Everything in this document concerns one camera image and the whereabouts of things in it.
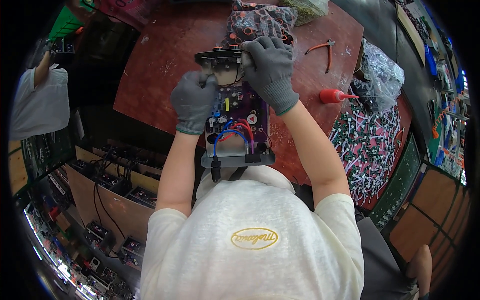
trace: red workbench surface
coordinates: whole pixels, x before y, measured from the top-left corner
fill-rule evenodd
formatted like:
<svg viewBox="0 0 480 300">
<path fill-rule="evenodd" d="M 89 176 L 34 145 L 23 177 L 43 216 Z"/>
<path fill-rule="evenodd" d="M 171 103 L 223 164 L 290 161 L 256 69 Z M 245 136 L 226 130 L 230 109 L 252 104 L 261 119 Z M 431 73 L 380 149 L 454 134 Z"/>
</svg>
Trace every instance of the red workbench surface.
<svg viewBox="0 0 480 300">
<path fill-rule="evenodd" d="M 277 4 L 265 0 L 265 4 Z M 332 2 L 329 13 L 306 25 L 295 27 L 295 71 L 293 89 L 329 135 L 342 108 L 341 104 L 322 104 L 318 94 L 325 88 L 347 92 L 355 71 L 363 27 Z M 114 109 L 175 134 L 177 114 L 170 94 L 181 76 L 200 66 L 194 62 L 198 52 L 211 51 L 225 36 L 231 6 L 225 3 L 162 4 L 152 14 L 135 46 L 122 77 Z M 327 48 L 304 55 L 312 46 L 335 41 L 332 68 L 328 74 Z M 273 168 L 290 181 L 305 183 L 303 169 L 292 136 L 283 121 L 270 110 L 270 136 L 276 155 Z M 200 138 L 200 146 L 205 145 Z"/>
</svg>

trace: wire cutters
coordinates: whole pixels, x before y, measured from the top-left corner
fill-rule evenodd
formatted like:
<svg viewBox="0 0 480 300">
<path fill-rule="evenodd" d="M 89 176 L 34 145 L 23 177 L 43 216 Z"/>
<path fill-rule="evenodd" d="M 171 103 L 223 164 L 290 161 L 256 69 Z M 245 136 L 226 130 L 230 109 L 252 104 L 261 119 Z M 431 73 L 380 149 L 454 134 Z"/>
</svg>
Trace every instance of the wire cutters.
<svg viewBox="0 0 480 300">
<path fill-rule="evenodd" d="M 308 49 L 307 52 L 305 52 L 305 55 L 309 54 L 310 51 L 322 48 L 322 47 L 328 47 L 328 67 L 327 70 L 325 71 L 325 74 L 330 72 L 330 67 L 332 66 L 332 47 L 335 45 L 335 42 L 332 42 L 332 39 L 329 39 L 325 44 L 313 46 L 312 48 Z"/>
</svg>

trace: purple circuit board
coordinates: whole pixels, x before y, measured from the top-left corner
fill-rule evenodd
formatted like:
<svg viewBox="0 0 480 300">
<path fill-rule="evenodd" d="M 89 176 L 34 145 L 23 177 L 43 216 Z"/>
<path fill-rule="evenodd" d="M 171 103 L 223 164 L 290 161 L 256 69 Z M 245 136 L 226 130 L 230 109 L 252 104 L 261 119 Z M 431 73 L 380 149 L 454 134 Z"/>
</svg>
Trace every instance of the purple circuit board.
<svg viewBox="0 0 480 300">
<path fill-rule="evenodd" d="M 266 143 L 269 109 L 248 82 L 230 87 L 219 87 L 212 116 L 205 123 L 206 133 L 220 133 L 230 118 L 234 121 L 247 120 L 255 143 Z M 246 129 L 240 129 L 246 137 Z"/>
</svg>

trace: plastic bag of parts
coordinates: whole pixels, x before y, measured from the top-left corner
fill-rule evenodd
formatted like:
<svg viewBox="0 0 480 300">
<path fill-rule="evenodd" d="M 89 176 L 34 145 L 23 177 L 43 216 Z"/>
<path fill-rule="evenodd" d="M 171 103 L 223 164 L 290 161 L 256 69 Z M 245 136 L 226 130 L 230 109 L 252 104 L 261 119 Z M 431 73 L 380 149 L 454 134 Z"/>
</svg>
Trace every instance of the plastic bag of parts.
<svg viewBox="0 0 480 300">
<path fill-rule="evenodd" d="M 295 26 L 302 26 L 318 17 L 328 14 L 329 0 L 279 0 L 281 6 L 295 7 L 298 11 L 298 19 Z"/>
<path fill-rule="evenodd" d="M 227 35 L 222 46 L 228 48 L 253 41 L 259 36 L 279 37 L 287 45 L 294 44 L 291 29 L 297 20 L 297 9 L 275 5 L 246 3 L 234 0 L 227 20 Z"/>
<path fill-rule="evenodd" d="M 405 82 L 403 69 L 374 46 L 363 39 L 363 58 L 360 70 L 363 82 L 353 78 L 353 89 L 360 101 L 372 112 L 383 111 L 396 105 L 400 89 Z"/>
</svg>

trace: gray work glove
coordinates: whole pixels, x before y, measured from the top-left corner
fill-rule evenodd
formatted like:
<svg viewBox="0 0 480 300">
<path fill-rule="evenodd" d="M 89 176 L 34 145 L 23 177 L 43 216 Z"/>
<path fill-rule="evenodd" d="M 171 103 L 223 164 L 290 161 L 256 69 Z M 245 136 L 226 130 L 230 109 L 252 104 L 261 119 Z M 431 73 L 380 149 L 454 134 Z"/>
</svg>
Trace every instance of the gray work glove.
<svg viewBox="0 0 480 300">
<path fill-rule="evenodd" d="M 212 114 L 217 85 L 215 75 L 199 71 L 185 73 L 170 95 L 179 116 L 178 131 L 196 135 L 204 132 L 205 122 Z"/>
<path fill-rule="evenodd" d="M 299 100 L 292 89 L 292 47 L 278 37 L 261 36 L 240 45 L 245 79 L 278 116 L 289 111 Z"/>
</svg>

